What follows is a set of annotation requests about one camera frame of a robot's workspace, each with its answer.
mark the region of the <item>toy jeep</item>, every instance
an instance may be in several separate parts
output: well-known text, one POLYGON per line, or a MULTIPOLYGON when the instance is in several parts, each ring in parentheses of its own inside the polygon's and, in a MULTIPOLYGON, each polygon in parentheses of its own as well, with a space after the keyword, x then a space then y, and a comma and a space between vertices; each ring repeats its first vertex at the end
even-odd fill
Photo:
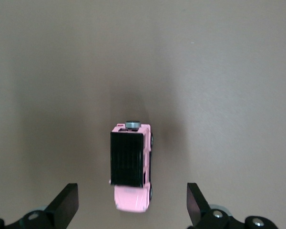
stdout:
POLYGON ((111 185, 116 208, 145 212, 152 199, 151 126, 138 121, 117 124, 111 131, 111 185))

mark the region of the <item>black tire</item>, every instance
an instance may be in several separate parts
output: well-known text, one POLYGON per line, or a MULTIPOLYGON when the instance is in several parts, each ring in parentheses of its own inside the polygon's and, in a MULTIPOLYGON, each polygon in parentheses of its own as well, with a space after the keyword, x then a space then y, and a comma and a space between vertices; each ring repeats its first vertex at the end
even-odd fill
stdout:
POLYGON ((152 187, 152 184, 151 184, 151 188, 149 189, 149 201, 152 200, 152 197, 153 197, 153 187, 152 187))
POLYGON ((151 148, 153 147, 153 134, 151 133, 151 148))

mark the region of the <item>pink car hood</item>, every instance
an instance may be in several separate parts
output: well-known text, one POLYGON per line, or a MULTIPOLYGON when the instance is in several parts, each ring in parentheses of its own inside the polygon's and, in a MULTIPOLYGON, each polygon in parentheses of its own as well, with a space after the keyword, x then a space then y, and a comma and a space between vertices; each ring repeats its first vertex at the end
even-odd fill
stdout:
POLYGON ((114 200, 119 210, 145 212, 149 205, 149 185, 143 188, 115 186, 114 200))

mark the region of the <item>black bracket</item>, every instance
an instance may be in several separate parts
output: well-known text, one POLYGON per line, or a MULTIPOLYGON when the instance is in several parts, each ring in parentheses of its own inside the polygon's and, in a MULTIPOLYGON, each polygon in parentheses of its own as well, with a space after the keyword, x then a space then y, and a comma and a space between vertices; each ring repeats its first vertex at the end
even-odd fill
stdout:
POLYGON ((211 209, 196 183, 187 183, 186 206, 193 224, 188 229, 278 229, 264 217, 249 216, 242 223, 220 209, 211 209))
POLYGON ((66 229, 78 205, 78 186, 68 184, 44 211, 32 211, 6 226, 0 219, 0 229, 66 229))

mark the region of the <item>silver bolt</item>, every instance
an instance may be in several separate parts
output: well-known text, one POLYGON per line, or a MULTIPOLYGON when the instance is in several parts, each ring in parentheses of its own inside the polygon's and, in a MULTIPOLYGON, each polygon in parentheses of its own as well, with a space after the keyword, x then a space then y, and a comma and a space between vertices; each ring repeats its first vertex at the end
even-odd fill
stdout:
POLYGON ((252 222, 257 225, 258 227, 262 227, 264 225, 264 222, 260 220, 259 218, 254 218, 252 222))
POLYGON ((214 215, 216 218, 221 218, 221 217, 223 216, 223 214, 222 214, 220 211, 218 211, 218 210, 215 210, 215 211, 213 212, 213 215, 214 215))
POLYGON ((38 216, 39 216, 38 212, 33 212, 33 213, 29 216, 29 220, 36 219, 38 216))

